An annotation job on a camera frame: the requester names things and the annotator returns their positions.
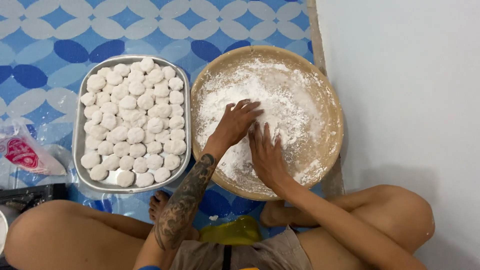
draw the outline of tattoo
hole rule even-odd
[[[152,228],[161,249],[175,249],[180,246],[215,168],[215,158],[204,154],[168,200]]]

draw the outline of tattooed arm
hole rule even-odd
[[[158,266],[168,270],[178,248],[188,233],[215,168],[230,148],[242,140],[255,118],[263,110],[255,110],[259,102],[248,99],[228,104],[215,132],[201,157],[173,193],[155,222],[135,262],[134,270],[143,266]]]

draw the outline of wooden bowl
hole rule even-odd
[[[286,49],[273,46],[248,46],[229,51],[209,63],[198,75],[191,89],[192,108],[192,150],[195,159],[202,148],[197,141],[199,130],[198,114],[202,98],[212,91],[204,84],[223,74],[233,74],[239,66],[259,59],[262,62],[284,64],[290,70],[298,70],[308,80],[305,92],[311,96],[324,125],[318,130],[318,140],[309,139],[303,144],[294,160],[287,160],[288,172],[292,177],[303,179],[301,184],[311,188],[319,183],[335,163],[343,138],[343,115],[338,97],[327,78],[303,57]],[[253,200],[278,200],[279,198],[253,174],[245,174],[245,181],[239,182],[227,177],[220,168],[212,180],[222,188],[244,198]]]

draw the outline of white wall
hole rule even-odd
[[[433,208],[429,269],[480,269],[480,1],[317,0],[345,114],[347,190],[396,184]]]

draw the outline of leg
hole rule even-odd
[[[330,202],[372,225],[413,254],[429,240],[434,232],[430,205],[417,194],[397,186],[379,185]],[[285,208],[281,202],[272,202],[261,215],[269,226],[317,225],[307,214],[295,208]],[[366,266],[338,243],[323,228],[298,234],[298,239],[314,270],[366,269]]]
[[[152,217],[168,198],[151,199]],[[23,270],[131,270],[151,224],[100,212],[70,201],[52,201],[22,214],[10,227],[7,261]]]

